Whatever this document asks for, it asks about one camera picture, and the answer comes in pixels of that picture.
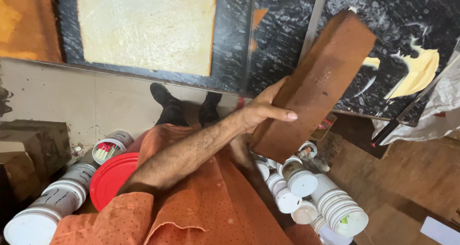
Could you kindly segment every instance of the brick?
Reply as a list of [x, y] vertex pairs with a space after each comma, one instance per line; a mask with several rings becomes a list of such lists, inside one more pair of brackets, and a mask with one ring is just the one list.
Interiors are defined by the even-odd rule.
[[337, 13], [273, 100], [298, 119], [262, 122], [250, 139], [252, 151], [279, 163], [295, 154], [343, 95], [375, 39], [355, 13]]

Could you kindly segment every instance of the marble surface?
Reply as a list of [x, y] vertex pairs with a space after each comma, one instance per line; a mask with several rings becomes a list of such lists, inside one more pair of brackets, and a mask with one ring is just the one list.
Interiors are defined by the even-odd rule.
[[[76, 0], [57, 0], [64, 52], [68, 63], [92, 66], [160, 81], [184, 83], [202, 89], [255, 96], [297, 65], [315, 0], [217, 0], [210, 77], [151, 71], [128, 66], [87, 63], [83, 58]], [[377, 35], [369, 54], [381, 60], [380, 68], [362, 67], [334, 109], [380, 119], [397, 116], [416, 96], [386, 101], [383, 97], [407, 74], [407, 68], [391, 54], [412, 54], [411, 36], [425, 49], [439, 49], [440, 67], [445, 67], [460, 36], [458, 0], [326, 0], [318, 34], [337, 12], [353, 6], [362, 21]], [[248, 56], [253, 9], [268, 12], [253, 32], [257, 49]], [[364, 87], [375, 79], [373, 84]], [[405, 120], [416, 124], [428, 96]]]
[[211, 76], [154, 71], [130, 66], [88, 63], [84, 60], [76, 0], [56, 0], [66, 62], [117, 72], [185, 83], [225, 92], [241, 92], [246, 78], [247, 43], [252, 0], [217, 0]]
[[[315, 0], [256, 0], [255, 8], [268, 8], [254, 35], [258, 49], [250, 63], [248, 92], [255, 95], [285, 75], [297, 64], [309, 14]], [[383, 97], [407, 74], [407, 67], [391, 54], [411, 54], [411, 36], [425, 49], [438, 49], [442, 71], [460, 36], [460, 2], [458, 0], [326, 0], [318, 34], [337, 12], [357, 8], [361, 20], [378, 37], [369, 54], [381, 60], [374, 71], [362, 67], [334, 109], [391, 119], [397, 116], [417, 94], [386, 101]], [[373, 84], [364, 87], [374, 79]], [[406, 116], [416, 124], [429, 95]]]

